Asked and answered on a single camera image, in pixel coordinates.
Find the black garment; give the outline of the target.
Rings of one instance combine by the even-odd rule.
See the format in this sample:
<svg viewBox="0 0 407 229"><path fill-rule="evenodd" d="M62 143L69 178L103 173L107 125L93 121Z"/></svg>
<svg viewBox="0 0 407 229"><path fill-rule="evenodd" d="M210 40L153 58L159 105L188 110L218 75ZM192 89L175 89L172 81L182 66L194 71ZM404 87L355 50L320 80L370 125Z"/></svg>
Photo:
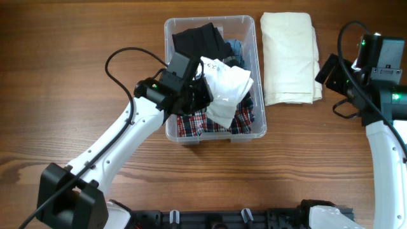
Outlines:
<svg viewBox="0 0 407 229"><path fill-rule="evenodd" d="M172 40L176 52L190 56L221 60L234 54L212 23L173 34Z"/></svg>

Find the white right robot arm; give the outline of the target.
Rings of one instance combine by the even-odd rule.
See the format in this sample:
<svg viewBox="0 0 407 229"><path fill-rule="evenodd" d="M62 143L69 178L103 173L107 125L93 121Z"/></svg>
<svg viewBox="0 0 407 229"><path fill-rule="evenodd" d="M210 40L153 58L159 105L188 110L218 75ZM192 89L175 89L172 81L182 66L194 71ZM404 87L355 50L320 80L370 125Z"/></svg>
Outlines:
<svg viewBox="0 0 407 229"><path fill-rule="evenodd" d="M344 99L333 108L350 103L366 128L373 159L375 186L375 228L406 228L406 87L400 85L398 64L382 67L345 61L349 81L337 55L329 56L316 82Z"/></svg>

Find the blue denim jeans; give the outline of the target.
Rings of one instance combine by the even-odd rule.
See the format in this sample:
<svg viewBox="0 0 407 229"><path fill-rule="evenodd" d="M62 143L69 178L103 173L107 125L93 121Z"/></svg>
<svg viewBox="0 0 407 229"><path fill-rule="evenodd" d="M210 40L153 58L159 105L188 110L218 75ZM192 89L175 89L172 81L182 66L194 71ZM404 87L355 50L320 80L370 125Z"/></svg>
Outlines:
<svg viewBox="0 0 407 229"><path fill-rule="evenodd" d="M248 70L242 56L242 42L237 39L226 39L224 42L230 45L233 54L223 59L222 62L230 67L238 66L242 69Z"/></svg>

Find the red navy plaid shirt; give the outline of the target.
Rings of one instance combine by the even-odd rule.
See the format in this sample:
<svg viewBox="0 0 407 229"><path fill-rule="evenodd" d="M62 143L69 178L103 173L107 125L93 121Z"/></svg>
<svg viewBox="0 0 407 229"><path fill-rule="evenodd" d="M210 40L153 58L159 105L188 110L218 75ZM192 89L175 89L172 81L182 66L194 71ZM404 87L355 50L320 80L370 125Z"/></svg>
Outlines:
<svg viewBox="0 0 407 229"><path fill-rule="evenodd" d="M229 128L212 121L206 114L197 112L193 116L177 116L179 137L195 137L203 133L229 132L231 134L250 134L251 123L255 121L254 102L248 92L238 104L235 116Z"/></svg>

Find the white printed t-shirt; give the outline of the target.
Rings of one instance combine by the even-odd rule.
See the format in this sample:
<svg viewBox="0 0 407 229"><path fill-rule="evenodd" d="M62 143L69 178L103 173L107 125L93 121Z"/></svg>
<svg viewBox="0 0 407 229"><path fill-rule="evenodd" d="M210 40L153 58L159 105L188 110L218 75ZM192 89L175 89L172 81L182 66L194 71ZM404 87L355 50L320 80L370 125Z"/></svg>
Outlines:
<svg viewBox="0 0 407 229"><path fill-rule="evenodd" d="M224 128L230 128L238 104L251 89L254 80L249 70L227 66L218 59L201 57L203 76L213 101L207 106L206 116Z"/></svg>

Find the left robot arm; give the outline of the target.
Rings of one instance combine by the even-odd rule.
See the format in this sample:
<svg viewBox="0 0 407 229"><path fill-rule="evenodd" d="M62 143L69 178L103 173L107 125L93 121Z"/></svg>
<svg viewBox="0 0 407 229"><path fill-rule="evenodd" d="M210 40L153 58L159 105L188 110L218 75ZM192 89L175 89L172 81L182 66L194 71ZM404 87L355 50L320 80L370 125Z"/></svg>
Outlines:
<svg viewBox="0 0 407 229"><path fill-rule="evenodd" d="M34 217L51 228L128 228L130 209L105 199L114 177L170 115L207 107L211 87L205 78L138 82L124 112L88 150L42 172Z"/></svg>

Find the cream cloth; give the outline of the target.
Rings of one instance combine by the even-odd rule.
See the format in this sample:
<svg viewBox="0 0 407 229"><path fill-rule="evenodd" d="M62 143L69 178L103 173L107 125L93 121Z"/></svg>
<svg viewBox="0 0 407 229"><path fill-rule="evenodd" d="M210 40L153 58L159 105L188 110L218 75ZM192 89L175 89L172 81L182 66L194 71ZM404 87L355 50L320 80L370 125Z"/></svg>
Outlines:
<svg viewBox="0 0 407 229"><path fill-rule="evenodd" d="M260 20L264 100L279 103L311 104L322 99L316 33L308 13L267 13Z"/></svg>

